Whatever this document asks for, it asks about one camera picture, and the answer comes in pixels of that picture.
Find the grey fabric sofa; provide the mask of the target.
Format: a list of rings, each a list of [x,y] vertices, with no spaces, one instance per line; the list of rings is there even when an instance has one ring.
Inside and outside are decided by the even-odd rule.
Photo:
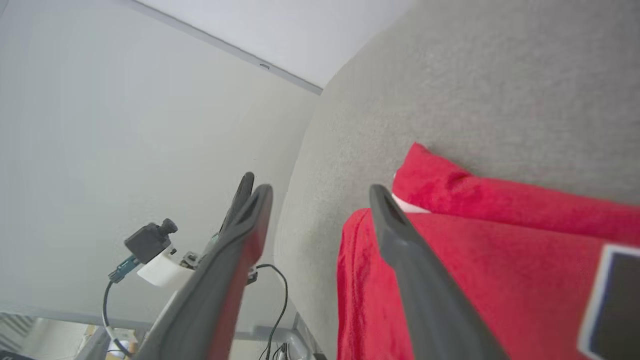
[[[333,76],[274,246],[329,360],[342,227],[414,142],[481,176],[640,205],[640,0],[419,0]]]

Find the grey metal frame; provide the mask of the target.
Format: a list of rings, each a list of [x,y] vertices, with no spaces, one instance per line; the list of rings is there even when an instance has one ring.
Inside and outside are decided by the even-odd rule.
[[[292,328],[236,333],[229,360],[329,360],[300,316]],[[100,316],[0,308],[0,360],[126,360]]]

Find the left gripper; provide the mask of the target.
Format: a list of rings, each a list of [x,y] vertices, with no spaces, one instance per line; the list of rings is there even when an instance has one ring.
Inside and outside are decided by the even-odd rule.
[[[224,221],[222,221],[222,225],[219,229],[219,232],[216,232],[208,241],[205,248],[202,250],[202,253],[196,253],[194,251],[187,251],[187,253],[183,256],[182,260],[179,262],[179,265],[182,268],[195,270],[199,267],[201,262],[203,262],[204,258],[208,257],[217,246],[220,235],[223,235],[226,229],[233,223],[234,219],[238,216],[242,207],[244,207],[247,200],[252,195],[253,186],[254,186],[255,175],[253,172],[249,171],[245,173],[240,183],[238,184],[237,191],[235,192],[231,205],[227,210],[227,213],[224,217]]]

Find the grey wall baseboard strip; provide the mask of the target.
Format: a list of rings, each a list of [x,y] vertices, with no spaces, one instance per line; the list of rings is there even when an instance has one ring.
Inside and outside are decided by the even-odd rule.
[[[230,44],[220,38],[217,38],[207,32],[200,30],[189,23],[183,22],[174,16],[170,16],[169,14],[163,13],[160,10],[155,9],[139,0],[119,0],[123,5],[129,7],[132,10],[139,12],[140,14],[147,16],[149,18],[153,18],[158,22],[161,22],[183,34],[189,35],[192,38],[198,39],[208,45],[211,45],[218,50],[229,54],[236,59],[242,60],[256,68],[262,69],[266,73],[274,75],[286,82],[298,86],[299,88],[304,89],[305,91],[311,92],[315,95],[322,95],[323,89],[318,85],[312,84],[308,80],[302,79],[297,75],[293,75],[292,73],[279,68],[278,66],[270,63],[269,61],[263,60],[260,57],[251,54],[242,48],[238,48],[233,44]]]

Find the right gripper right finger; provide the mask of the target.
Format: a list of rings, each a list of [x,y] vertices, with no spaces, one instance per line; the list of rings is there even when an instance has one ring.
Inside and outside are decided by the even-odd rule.
[[[373,184],[369,201],[379,251],[395,273],[415,360],[510,360],[391,192]]]

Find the red and white garment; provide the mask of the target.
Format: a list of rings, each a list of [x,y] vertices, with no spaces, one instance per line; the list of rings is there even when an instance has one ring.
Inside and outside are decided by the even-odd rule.
[[[391,197],[512,360],[640,360],[640,205],[479,177],[420,143]]]

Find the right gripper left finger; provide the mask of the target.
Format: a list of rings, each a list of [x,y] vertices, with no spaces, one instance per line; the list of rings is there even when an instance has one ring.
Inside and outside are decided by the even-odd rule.
[[[263,255],[274,191],[254,189],[178,292],[135,360],[227,360],[250,269]]]

